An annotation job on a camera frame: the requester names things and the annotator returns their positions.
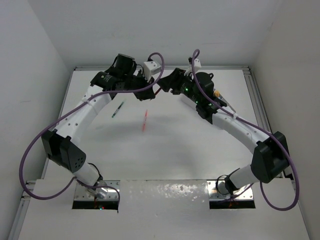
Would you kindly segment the green pen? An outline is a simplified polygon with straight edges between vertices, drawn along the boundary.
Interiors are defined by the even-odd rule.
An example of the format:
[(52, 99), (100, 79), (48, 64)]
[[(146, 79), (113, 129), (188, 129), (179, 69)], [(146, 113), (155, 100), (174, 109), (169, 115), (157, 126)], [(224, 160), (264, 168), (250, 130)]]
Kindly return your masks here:
[(117, 113), (119, 112), (119, 110), (122, 108), (122, 106), (124, 105), (124, 103), (126, 102), (126, 100), (123, 100), (122, 102), (121, 102), (121, 104), (117, 107), (117, 109), (114, 111), (114, 113), (112, 114), (112, 116), (111, 116), (111, 118), (114, 118), (116, 115), (117, 115)]

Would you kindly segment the small black handled scissors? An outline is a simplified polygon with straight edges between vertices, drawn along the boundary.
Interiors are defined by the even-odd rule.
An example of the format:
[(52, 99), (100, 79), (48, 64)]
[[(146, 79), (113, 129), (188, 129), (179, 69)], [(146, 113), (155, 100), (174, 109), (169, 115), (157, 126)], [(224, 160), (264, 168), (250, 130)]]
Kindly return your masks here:
[(221, 101), (223, 101), (223, 102), (225, 102), (226, 103), (226, 105), (235, 113), (236, 112), (236, 110), (229, 104), (229, 102), (224, 98), (224, 97), (220, 97), (219, 98)]

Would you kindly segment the pink pen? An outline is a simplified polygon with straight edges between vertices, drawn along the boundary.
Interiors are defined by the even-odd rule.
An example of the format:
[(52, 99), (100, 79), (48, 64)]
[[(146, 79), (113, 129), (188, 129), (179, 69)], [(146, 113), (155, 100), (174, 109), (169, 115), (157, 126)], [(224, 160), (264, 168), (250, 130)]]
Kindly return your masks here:
[(142, 132), (144, 132), (146, 129), (147, 117), (148, 117), (148, 110), (146, 110), (144, 114), (143, 123), (142, 123)]

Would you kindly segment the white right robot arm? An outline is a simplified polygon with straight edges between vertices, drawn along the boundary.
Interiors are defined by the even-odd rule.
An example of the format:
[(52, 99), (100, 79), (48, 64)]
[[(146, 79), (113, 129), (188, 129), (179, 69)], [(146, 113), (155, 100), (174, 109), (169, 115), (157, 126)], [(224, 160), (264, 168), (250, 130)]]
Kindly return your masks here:
[(285, 136), (276, 132), (272, 136), (246, 124), (222, 110), (227, 104), (214, 96), (213, 74), (196, 73), (197, 82), (191, 75), (176, 68), (170, 75), (159, 80), (164, 92), (182, 94), (195, 104), (198, 115), (210, 124), (228, 132), (252, 153), (249, 165), (238, 168), (217, 184), (221, 195), (232, 195), (240, 188), (257, 183), (269, 183), (289, 166), (285, 154), (279, 147), (287, 147)]

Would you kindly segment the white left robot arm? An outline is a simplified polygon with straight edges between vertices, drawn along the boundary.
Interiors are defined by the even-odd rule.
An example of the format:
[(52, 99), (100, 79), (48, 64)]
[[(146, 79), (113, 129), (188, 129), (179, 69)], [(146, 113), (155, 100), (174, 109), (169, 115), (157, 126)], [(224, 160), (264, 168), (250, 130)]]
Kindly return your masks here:
[(90, 189), (95, 189), (102, 177), (79, 148), (81, 137), (118, 93), (134, 93), (141, 101), (155, 98), (151, 85), (154, 75), (162, 76), (163, 64), (149, 58), (141, 67), (137, 71), (133, 57), (118, 54), (107, 70), (98, 72), (90, 81), (78, 105), (40, 135), (47, 158)]

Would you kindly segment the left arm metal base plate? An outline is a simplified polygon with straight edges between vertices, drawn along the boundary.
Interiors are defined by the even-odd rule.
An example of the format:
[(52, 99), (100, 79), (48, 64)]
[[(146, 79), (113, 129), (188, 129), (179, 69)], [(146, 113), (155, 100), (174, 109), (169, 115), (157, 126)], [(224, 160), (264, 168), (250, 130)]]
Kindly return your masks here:
[(119, 180), (102, 180), (98, 183), (98, 186), (102, 186), (97, 189), (89, 189), (80, 183), (76, 183), (74, 200), (75, 201), (93, 201), (96, 198), (97, 201), (117, 201), (119, 199), (118, 193), (120, 193), (120, 181)]

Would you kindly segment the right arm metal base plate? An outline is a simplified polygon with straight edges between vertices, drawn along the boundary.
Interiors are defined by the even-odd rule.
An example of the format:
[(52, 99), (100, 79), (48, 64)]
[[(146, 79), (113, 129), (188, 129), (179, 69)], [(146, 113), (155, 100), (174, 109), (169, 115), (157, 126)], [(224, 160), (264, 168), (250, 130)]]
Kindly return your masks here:
[(241, 187), (238, 190), (229, 193), (225, 188), (224, 180), (207, 181), (208, 198), (212, 202), (219, 202), (233, 198), (235, 201), (253, 201), (254, 195), (250, 184)]

